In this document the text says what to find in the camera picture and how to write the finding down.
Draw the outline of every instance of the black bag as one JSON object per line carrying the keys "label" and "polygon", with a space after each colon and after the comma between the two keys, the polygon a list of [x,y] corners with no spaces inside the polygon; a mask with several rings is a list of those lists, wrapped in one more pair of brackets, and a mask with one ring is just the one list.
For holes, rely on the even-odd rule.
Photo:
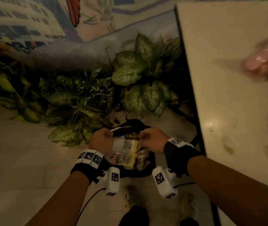
{"label": "black bag", "polygon": [[[126,119],[127,122],[119,125],[115,129],[113,129],[113,137],[123,136],[125,134],[130,134],[133,132],[139,133],[140,131],[150,128],[150,126],[146,126],[138,119]],[[152,174],[153,169],[156,167],[155,162],[155,154],[153,152],[149,152],[148,160],[151,162],[144,168],[142,171],[137,169],[127,170],[121,165],[111,165],[109,162],[106,162],[104,170],[108,170],[109,167],[117,167],[121,171],[121,178],[130,177],[130,178],[142,178]]]}

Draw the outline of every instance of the foot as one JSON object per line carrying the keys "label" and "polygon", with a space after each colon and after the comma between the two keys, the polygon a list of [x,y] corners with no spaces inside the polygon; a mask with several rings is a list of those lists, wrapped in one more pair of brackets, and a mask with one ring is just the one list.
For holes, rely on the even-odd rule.
{"label": "foot", "polygon": [[184,194],[180,202],[181,218],[195,218],[198,212],[196,197],[192,194]]}
{"label": "foot", "polygon": [[123,198],[125,203],[126,212],[135,205],[140,205],[140,198],[137,190],[133,186],[126,186],[123,188]]}

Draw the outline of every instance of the black pants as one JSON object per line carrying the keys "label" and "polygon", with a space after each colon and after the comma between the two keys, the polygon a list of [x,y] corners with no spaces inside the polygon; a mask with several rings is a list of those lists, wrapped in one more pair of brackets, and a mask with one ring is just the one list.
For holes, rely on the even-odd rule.
{"label": "black pants", "polygon": [[[149,226],[149,224],[147,210],[136,205],[122,217],[118,226]],[[180,222],[180,226],[199,226],[199,224],[193,218],[186,218]]]}

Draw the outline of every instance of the white table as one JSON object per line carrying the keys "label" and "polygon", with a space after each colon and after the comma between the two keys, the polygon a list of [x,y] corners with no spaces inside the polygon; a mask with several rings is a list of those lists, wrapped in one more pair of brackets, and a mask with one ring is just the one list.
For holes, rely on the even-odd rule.
{"label": "white table", "polygon": [[268,185],[268,81],[239,66],[268,38],[268,1],[183,2],[177,10],[207,156]]}

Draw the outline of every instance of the wristband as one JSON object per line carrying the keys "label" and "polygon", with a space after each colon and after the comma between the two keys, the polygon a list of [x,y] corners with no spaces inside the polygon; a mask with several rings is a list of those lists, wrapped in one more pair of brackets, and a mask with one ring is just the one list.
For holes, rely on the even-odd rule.
{"label": "wristband", "polygon": [[185,174],[189,176],[187,172],[187,164],[190,158],[203,155],[193,145],[179,140],[175,137],[170,138],[164,146],[164,154],[167,162],[167,167],[171,172],[178,175]]}
{"label": "wristband", "polygon": [[104,155],[97,150],[87,149],[84,150],[76,160],[76,164],[70,173],[80,171],[89,179],[89,185],[95,180],[102,172],[105,163]]}

